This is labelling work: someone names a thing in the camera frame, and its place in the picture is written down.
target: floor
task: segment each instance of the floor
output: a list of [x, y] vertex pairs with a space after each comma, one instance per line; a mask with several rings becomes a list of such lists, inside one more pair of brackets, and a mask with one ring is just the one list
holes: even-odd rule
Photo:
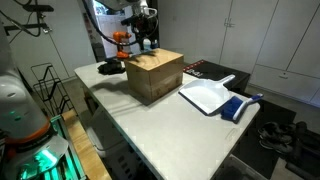
[[[64, 83], [66, 91], [68, 92], [71, 101], [73, 102], [76, 111], [79, 114], [80, 119], [90, 119], [91, 114], [87, 108], [87, 105], [83, 99], [83, 89], [79, 80], [73, 79]], [[279, 106], [291, 109], [297, 112], [294, 122], [305, 121], [308, 128], [311, 131], [320, 134], [320, 111], [318, 107], [314, 107], [296, 100], [259, 89], [257, 87], [248, 86], [246, 92], [249, 94], [263, 93], [264, 99], [275, 103]], [[39, 102], [38, 104], [43, 107], [40, 103], [39, 97], [34, 93], [32, 94], [34, 99]], [[301, 178], [285, 168], [286, 162], [279, 158], [276, 168], [272, 175], [272, 180], [290, 179], [300, 180]]]

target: blue brush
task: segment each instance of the blue brush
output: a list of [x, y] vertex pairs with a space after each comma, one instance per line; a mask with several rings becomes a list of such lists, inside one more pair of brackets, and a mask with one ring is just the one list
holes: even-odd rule
[[246, 101], [242, 101], [236, 96], [233, 96], [229, 101], [227, 101], [223, 109], [221, 111], [221, 118], [226, 120], [231, 120], [234, 123], [238, 123], [243, 112], [246, 110], [246, 108], [252, 104], [257, 102], [263, 97], [263, 94], [257, 94], [255, 96], [252, 96]]

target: white dustpan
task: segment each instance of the white dustpan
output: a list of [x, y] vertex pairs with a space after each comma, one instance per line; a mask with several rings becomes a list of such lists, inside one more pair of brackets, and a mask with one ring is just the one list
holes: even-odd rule
[[232, 74], [220, 81], [197, 79], [182, 86], [179, 92], [203, 112], [211, 114], [230, 99], [230, 92], [223, 84], [234, 78]]

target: white wall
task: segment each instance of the white wall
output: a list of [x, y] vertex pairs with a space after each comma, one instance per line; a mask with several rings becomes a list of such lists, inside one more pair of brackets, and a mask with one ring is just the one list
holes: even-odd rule
[[[8, 16], [22, 24], [26, 23], [29, 12], [21, 6], [8, 0], [0, 0], [0, 4], [1, 10]], [[66, 79], [75, 76], [75, 68], [95, 63], [77, 0], [39, 0], [39, 4], [51, 5], [54, 8], [54, 12], [43, 13], [47, 16], [46, 23], [53, 29], [51, 37], [41, 32], [41, 36], [35, 38], [22, 32], [10, 44], [13, 58], [30, 85], [37, 83], [30, 70], [33, 65], [51, 62], [59, 77]], [[5, 25], [11, 25], [3, 17], [1, 20]], [[29, 24], [32, 23], [36, 23], [35, 13]], [[8, 40], [10, 41], [17, 32], [10, 31]], [[37, 30], [32, 29], [31, 32], [37, 33]]]

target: metal rack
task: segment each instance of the metal rack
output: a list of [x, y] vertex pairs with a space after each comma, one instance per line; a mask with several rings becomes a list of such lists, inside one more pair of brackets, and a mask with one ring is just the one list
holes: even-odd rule
[[51, 116], [62, 114], [71, 109], [75, 110], [61, 79], [51, 63], [32, 66], [31, 71], [38, 81], [37, 84], [33, 85], [33, 88]]

